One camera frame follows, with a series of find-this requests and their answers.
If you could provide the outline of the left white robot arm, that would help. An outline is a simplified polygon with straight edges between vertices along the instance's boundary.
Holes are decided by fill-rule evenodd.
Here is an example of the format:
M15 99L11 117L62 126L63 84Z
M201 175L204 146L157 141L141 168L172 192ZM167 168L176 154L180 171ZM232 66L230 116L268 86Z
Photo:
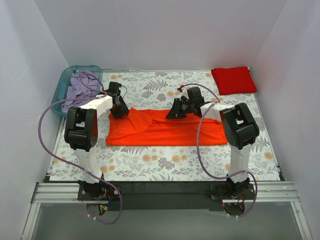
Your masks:
M67 112L64 140L74 150L79 165L84 168L83 181L92 184L89 194L95 200L103 199L107 193L106 187L94 178L101 178L103 175L96 155L98 118L108 111L115 119L122 119L129 114L130 111L121 96L123 87L122 84L111 81L106 95L100 95L82 106L71 107Z

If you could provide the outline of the orange t shirt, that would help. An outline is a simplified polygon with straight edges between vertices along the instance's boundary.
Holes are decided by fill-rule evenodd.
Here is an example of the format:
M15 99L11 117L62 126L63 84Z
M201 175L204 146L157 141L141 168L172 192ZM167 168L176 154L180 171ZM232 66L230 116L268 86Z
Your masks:
M122 119L109 115L108 146L195 146L200 118L166 119L168 109L135 109Z

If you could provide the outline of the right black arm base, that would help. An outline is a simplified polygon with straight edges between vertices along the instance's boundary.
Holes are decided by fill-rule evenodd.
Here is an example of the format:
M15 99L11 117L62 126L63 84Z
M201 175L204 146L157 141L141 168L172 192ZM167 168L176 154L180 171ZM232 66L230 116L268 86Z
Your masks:
M243 199L253 200L255 196L254 186L247 177L242 182L234 183L231 179L226 181L215 181L209 185L205 193L212 200L236 200Z

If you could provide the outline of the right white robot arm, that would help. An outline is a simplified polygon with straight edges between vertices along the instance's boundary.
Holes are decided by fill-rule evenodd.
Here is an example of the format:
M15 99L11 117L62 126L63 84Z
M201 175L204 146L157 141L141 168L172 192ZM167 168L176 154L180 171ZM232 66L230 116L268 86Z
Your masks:
M219 101L205 101L199 87L191 87L175 98L167 119L184 119L187 114L200 118L196 132L196 152L203 171L215 180L228 180L227 195L237 199L245 192L242 183L254 175L249 171L250 151L260 134L259 127L245 103L224 105ZM223 135L230 145L230 169L226 176L214 176L205 168L200 153L200 132L204 119L221 121Z

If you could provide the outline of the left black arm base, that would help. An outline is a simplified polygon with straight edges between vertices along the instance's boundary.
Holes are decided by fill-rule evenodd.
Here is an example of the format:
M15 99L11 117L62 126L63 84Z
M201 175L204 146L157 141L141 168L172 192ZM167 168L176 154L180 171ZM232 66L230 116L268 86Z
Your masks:
M122 186L116 184L116 189L103 182L88 183L78 180L79 185L77 199L79 201L107 201L110 199L118 201L120 199L119 192L122 192Z

